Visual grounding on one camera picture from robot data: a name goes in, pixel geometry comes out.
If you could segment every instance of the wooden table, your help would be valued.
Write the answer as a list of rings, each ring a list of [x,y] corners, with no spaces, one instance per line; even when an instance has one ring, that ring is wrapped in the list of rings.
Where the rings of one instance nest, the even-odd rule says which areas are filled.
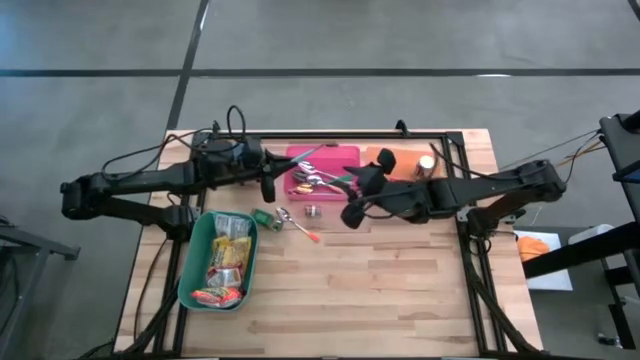
[[[470,167],[497,170],[489,132],[462,130]],[[182,134],[185,131],[174,131]],[[322,141],[263,140],[274,153],[291,143]],[[352,140],[340,144],[428,149],[428,140]],[[187,160],[177,142],[167,146],[159,168]],[[285,206],[294,215],[304,202],[290,202],[278,179],[277,200],[265,204],[257,184],[209,191],[205,209],[248,213],[258,207]],[[168,206],[166,193],[150,203]],[[253,290],[235,313],[189,311],[183,356],[471,356],[477,355],[458,237],[453,219],[410,225],[399,219],[374,220],[358,230],[346,228],[338,214],[343,203],[322,203],[320,223],[307,223],[321,235],[313,243],[287,224],[281,233],[260,231]],[[150,263],[164,240],[156,227],[144,229],[116,340],[116,350],[132,342],[133,320]],[[183,245],[186,253],[188,244]],[[156,312],[165,283],[166,245],[147,290],[140,328]],[[493,238],[489,254],[498,301],[534,346],[540,335],[516,243],[512,236]],[[166,336],[171,348],[178,306],[171,312]],[[483,321],[493,343],[488,311]]]

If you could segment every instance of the orange object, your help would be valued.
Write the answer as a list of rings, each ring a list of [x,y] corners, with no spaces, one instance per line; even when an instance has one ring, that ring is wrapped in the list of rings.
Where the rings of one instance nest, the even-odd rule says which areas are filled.
[[[379,146],[369,146],[365,151],[364,161],[365,164],[370,162],[377,163],[376,159],[378,158],[378,154],[382,147]],[[387,149],[393,152],[393,155],[396,158],[396,166],[393,168],[391,174],[387,175],[387,178],[390,180],[408,180],[413,181],[416,180],[415,176],[416,172],[416,164],[420,160],[422,156],[428,155],[435,159],[435,154],[429,150],[406,150],[400,148],[391,148]],[[436,161],[436,168],[433,169],[433,177],[442,177],[444,176],[444,169],[441,165],[441,161]]]
[[[542,240],[530,236],[523,236],[518,239],[518,252],[520,253],[520,260],[522,260],[522,262],[546,254],[549,251],[551,251],[549,245],[545,244]]]

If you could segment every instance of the pink plastic container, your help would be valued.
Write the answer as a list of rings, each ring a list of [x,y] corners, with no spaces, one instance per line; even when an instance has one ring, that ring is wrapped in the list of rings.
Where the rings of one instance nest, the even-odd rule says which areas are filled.
[[[316,148],[318,145],[291,145],[287,148],[286,155],[290,157],[298,156],[305,151]],[[304,161],[310,162],[317,170],[324,171],[335,176],[347,175],[344,166],[360,166],[360,148],[357,146],[337,146],[322,147],[313,154],[307,156]],[[298,167],[284,174],[284,192],[289,200],[347,200],[347,195],[338,194],[331,189],[322,186],[314,187],[311,194],[291,194],[289,189],[295,188],[299,182],[293,178],[293,172],[300,171]],[[330,179],[322,176],[323,180],[329,182]]]

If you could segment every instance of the green bowl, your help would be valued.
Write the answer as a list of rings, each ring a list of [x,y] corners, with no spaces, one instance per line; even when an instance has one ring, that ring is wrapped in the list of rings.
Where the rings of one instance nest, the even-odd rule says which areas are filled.
[[[191,293],[195,290],[199,290],[207,287],[207,270],[213,257],[213,239],[217,238],[215,228],[215,219],[218,214],[224,214],[228,216],[238,216],[251,221],[249,228],[249,236],[251,237],[251,251],[249,253],[249,264],[247,265],[247,271],[242,279],[242,292],[245,294],[238,304],[233,307],[225,309],[211,308],[202,305],[191,297]],[[249,297],[251,292],[251,281],[253,278],[253,269],[256,263],[256,254],[258,253],[258,226],[255,220],[246,214],[232,213],[232,212],[215,212],[211,211],[203,214],[191,233],[191,241],[189,243],[189,250],[187,251],[187,259],[182,268],[182,277],[180,278],[180,284],[178,284],[178,299],[182,305],[191,310],[213,311],[213,312],[229,312],[237,310],[245,300]]]

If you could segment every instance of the orange towel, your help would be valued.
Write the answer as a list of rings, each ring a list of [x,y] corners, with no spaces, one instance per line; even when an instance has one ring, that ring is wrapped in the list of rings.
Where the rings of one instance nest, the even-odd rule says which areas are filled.
[[[546,254],[549,251],[551,251],[549,245],[542,242],[542,240],[529,236],[523,236],[518,239],[518,252],[520,253],[520,260],[522,260],[522,262]]]

